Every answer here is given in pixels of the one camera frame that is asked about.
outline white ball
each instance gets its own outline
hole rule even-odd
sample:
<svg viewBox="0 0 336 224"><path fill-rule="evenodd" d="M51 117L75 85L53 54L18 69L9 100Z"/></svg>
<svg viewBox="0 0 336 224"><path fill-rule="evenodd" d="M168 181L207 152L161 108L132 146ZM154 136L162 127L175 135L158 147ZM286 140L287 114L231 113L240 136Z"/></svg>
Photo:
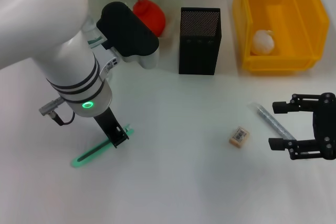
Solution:
<svg viewBox="0 0 336 224"><path fill-rule="evenodd" d="M269 55L275 47L273 32L258 30L253 36L251 51L256 55Z"/></svg>

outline white table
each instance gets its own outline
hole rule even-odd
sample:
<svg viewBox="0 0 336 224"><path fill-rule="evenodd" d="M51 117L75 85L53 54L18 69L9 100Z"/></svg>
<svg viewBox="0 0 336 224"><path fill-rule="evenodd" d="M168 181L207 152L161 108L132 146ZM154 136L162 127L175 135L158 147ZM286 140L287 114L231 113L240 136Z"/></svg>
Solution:
<svg viewBox="0 0 336 224"><path fill-rule="evenodd" d="M123 62L113 70L112 110L135 133L80 169L70 161L106 138L94 119L59 127L42 117L38 108L57 93L31 60L0 71L1 223L336 222L336 162L271 151L277 135L247 108L336 92L336 0L323 0L331 20L323 59L286 77L239 70L232 0L182 1L221 8L216 75L178 75L178 37L156 69ZM71 117L66 105L58 111ZM311 114L276 118L298 139L313 137ZM239 125L251 132L240 150L228 143Z"/></svg>

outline red fruit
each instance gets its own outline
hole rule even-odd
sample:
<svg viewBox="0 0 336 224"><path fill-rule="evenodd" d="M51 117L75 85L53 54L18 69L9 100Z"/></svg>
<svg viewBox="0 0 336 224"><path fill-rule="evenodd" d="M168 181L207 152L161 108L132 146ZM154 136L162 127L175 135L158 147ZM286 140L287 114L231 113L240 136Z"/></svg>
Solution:
<svg viewBox="0 0 336 224"><path fill-rule="evenodd" d="M138 0L133 6L134 14L159 37L166 25L163 11L150 0Z"/></svg>

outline small box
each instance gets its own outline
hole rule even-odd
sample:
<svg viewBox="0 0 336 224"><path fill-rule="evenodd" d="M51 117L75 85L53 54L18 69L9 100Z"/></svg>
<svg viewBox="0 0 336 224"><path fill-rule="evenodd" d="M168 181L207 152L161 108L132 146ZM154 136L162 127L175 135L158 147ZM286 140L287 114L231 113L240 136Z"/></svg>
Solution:
<svg viewBox="0 0 336 224"><path fill-rule="evenodd" d="M238 127L235 134L230 138L229 142L235 147L241 148L249 136L250 133L246 129Z"/></svg>
<svg viewBox="0 0 336 224"><path fill-rule="evenodd" d="M215 74L222 38L220 11L181 8L179 74Z"/></svg>

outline yellow storage box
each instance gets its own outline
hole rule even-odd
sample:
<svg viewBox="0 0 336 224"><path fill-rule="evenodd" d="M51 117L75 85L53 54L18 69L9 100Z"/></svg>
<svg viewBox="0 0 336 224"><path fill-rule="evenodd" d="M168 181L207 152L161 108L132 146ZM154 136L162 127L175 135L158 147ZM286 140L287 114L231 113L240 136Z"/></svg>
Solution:
<svg viewBox="0 0 336 224"><path fill-rule="evenodd" d="M244 69L307 70L322 57L329 19L321 0L234 0L233 16ZM274 33L270 55L250 50L258 30Z"/></svg>

